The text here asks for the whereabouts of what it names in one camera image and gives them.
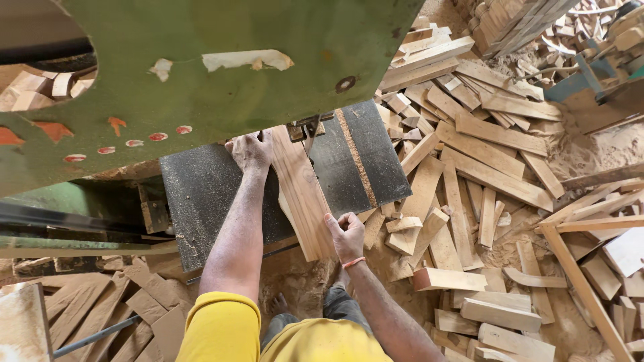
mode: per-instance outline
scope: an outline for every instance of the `orange thread bracelet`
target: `orange thread bracelet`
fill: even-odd
[[[363,261],[363,260],[365,260],[365,261],[366,261],[366,258],[365,258],[364,256],[362,256],[362,257],[360,257],[360,258],[358,258],[358,259],[356,259],[356,260],[354,260],[354,261],[352,261],[352,262],[348,262],[348,263],[346,263],[346,264],[342,264],[342,269],[346,269],[347,267],[350,267],[351,265],[353,265],[353,264],[355,264],[355,263],[357,263],[357,262],[361,262],[361,261]]]

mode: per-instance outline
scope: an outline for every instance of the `dark trousers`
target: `dark trousers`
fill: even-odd
[[[341,281],[335,282],[327,291],[324,297],[324,309],[322,317],[328,319],[346,319],[356,322],[362,326],[368,333],[373,334],[369,323],[366,322],[365,316],[360,311],[360,306],[353,298],[347,294],[345,284]],[[282,313],[274,316],[270,320],[270,325],[264,339],[261,341],[261,350],[277,336],[288,324],[297,323],[299,319],[292,314]]]

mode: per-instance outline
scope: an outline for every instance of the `band saw table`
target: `band saw table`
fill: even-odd
[[[309,153],[329,208],[337,218],[361,213],[412,194],[375,103],[343,107],[346,124],[364,165],[376,205],[365,187],[337,119],[324,122],[326,134],[315,138]],[[242,172],[218,144],[160,158],[167,201],[184,271],[204,266],[241,184]],[[264,245],[295,235],[278,204],[279,183],[271,169],[264,189]]]

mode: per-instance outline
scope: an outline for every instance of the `yellow t-shirt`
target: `yellow t-shirt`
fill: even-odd
[[[287,325],[260,355],[260,310],[245,296],[197,298],[176,362],[392,362],[375,338],[347,320],[304,319]]]

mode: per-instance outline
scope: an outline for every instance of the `green machine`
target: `green machine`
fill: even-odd
[[[88,35],[98,75],[76,99],[0,113],[0,131],[19,139],[0,137],[0,196],[370,99],[423,1],[57,4]],[[258,62],[258,50],[271,53]],[[55,143],[35,122],[73,136]]]

